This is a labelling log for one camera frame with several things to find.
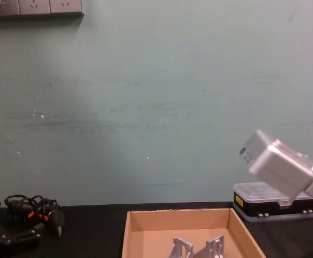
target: painted wall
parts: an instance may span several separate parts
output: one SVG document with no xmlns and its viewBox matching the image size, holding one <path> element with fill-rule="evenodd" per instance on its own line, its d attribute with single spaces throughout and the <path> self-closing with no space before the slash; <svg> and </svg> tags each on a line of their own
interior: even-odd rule
<svg viewBox="0 0 313 258">
<path fill-rule="evenodd" d="M 0 199 L 231 200 L 262 128 L 313 158 L 313 1 L 84 0 L 0 21 Z"/>
</svg>

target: cardboard box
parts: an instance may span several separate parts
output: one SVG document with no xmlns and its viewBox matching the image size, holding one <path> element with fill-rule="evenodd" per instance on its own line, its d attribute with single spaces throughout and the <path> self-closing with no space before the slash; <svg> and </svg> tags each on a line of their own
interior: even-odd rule
<svg viewBox="0 0 313 258">
<path fill-rule="evenodd" d="M 176 237 L 196 252 L 220 234 L 224 258 L 266 257 L 233 209 L 203 209 L 128 212 L 122 258 L 168 258 Z"/>
</svg>

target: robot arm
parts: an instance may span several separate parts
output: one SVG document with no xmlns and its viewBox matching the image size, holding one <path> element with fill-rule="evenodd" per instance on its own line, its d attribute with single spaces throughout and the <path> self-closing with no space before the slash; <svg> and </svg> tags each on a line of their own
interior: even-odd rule
<svg viewBox="0 0 313 258">
<path fill-rule="evenodd" d="M 290 200 L 302 191 L 313 196 L 313 161 L 257 130 L 240 151 L 249 172 Z"/>
</svg>

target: power outlet panel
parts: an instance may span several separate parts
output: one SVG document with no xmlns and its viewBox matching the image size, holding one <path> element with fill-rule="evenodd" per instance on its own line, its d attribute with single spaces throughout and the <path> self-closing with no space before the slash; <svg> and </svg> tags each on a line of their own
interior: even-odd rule
<svg viewBox="0 0 313 258">
<path fill-rule="evenodd" d="M 49 15 L 49 0 L 19 0 L 20 15 Z"/>
<path fill-rule="evenodd" d="M 0 18 L 83 15 L 81 0 L 0 0 Z"/>
<path fill-rule="evenodd" d="M 82 14 L 81 0 L 50 0 L 52 14 Z"/>
<path fill-rule="evenodd" d="M 18 15 L 20 15 L 18 0 L 0 0 L 0 17 Z"/>
</svg>

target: metal bracket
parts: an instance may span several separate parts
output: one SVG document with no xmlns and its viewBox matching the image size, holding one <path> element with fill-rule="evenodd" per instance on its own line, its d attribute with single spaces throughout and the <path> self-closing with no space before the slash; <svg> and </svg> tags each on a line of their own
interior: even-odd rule
<svg viewBox="0 0 313 258">
<path fill-rule="evenodd" d="M 183 258 L 183 247 L 186 252 L 185 257 L 194 258 L 193 257 L 193 244 L 186 242 L 181 238 L 174 238 L 173 241 L 174 241 L 174 246 L 168 258 Z"/>
<path fill-rule="evenodd" d="M 181 238 L 174 238 L 174 246 L 168 258 L 224 258 L 224 235 L 206 241 L 206 247 L 196 253 L 193 252 L 193 244 Z"/>
</svg>

